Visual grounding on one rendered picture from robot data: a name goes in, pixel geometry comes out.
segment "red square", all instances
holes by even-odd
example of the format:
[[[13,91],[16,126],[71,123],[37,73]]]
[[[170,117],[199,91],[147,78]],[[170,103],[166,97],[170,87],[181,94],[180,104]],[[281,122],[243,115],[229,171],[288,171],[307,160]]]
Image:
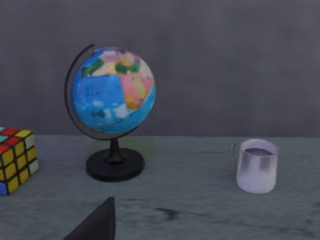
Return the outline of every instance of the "red square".
[[[21,141],[20,137],[12,136],[12,137],[8,138],[6,141],[4,141],[4,143],[8,144],[8,145],[11,145],[11,146],[14,146],[20,141]]]
[[[0,144],[0,154],[3,154],[7,151],[10,147],[8,145]]]
[[[19,132],[19,129],[17,129],[17,128],[6,128],[5,130],[3,130],[1,132],[1,135],[12,136],[12,135],[16,134],[17,132]]]

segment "desk globe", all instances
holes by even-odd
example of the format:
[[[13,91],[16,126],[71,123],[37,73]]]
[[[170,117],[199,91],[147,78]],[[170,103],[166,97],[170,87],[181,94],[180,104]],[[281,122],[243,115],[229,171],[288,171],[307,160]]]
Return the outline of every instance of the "desk globe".
[[[84,62],[76,67],[81,58]],[[119,148],[118,138],[135,130],[149,115],[156,98],[153,74],[143,59],[119,47],[91,44],[72,62],[65,79],[65,105],[85,135],[110,141],[86,161],[87,173],[101,181],[119,182],[139,175],[145,166],[135,150]]]

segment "puzzle cube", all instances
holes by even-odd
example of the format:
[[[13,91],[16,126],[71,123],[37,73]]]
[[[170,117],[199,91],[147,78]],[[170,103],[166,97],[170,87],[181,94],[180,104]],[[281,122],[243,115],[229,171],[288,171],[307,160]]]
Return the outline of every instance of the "puzzle cube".
[[[12,194],[38,168],[34,134],[0,127],[0,195]]]

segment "dark liquid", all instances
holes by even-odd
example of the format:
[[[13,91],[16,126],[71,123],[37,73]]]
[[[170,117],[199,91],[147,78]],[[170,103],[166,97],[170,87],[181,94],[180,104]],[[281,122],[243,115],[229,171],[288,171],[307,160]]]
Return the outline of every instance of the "dark liquid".
[[[248,148],[244,150],[245,152],[256,155],[256,156],[271,156],[272,152],[269,152],[268,150],[261,149],[261,148]]]

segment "white square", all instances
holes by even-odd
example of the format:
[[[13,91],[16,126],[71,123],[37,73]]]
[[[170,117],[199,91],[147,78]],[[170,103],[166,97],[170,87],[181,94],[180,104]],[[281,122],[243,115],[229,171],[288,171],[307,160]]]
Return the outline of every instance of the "white square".
[[[33,145],[35,145],[35,135],[31,134],[30,136],[25,138],[25,148],[29,149]]]
[[[34,161],[29,165],[30,174],[33,175],[38,169],[39,169],[38,161],[37,161],[37,160],[34,160]]]

